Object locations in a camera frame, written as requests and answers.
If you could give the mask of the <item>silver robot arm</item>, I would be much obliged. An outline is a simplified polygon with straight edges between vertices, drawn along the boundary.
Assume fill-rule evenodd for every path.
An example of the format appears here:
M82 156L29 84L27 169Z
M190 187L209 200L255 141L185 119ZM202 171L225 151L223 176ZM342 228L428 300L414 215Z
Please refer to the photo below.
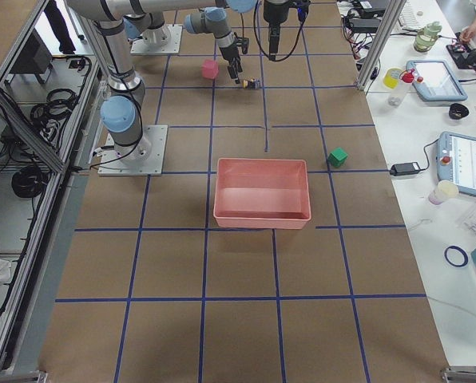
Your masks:
M247 38L238 38L227 22L227 10L239 14L257 10L257 1L70 1L80 17L97 33L97 43L109 71L111 97L102 105L101 120L113 138L120 158L142 154L150 145L144 138L141 103L145 84L135 70L129 47L129 33L162 30L164 13L192 10L184 21L191 34L212 34L228 62L233 80L241 73L240 56L248 47Z
M235 83L240 82L243 72L240 55L248 52L249 39L232 31L223 8L206 7L193 12L185 18L183 25L168 25L161 12L125 15L124 25L131 52L142 55L177 53L183 30L190 34L211 34L228 62L230 78Z

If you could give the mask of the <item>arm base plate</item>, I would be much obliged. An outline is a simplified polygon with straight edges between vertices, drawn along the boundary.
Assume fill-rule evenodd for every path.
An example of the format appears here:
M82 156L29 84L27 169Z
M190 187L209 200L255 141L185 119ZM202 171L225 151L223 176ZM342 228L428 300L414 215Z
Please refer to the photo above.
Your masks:
M165 158L168 136L166 124L146 125L138 146L124 148L115 146L108 133L105 144L113 146L104 151L97 170L99 176L160 176Z
M180 52L183 27L164 24L157 29L147 29L133 40L131 54L139 56L176 55Z

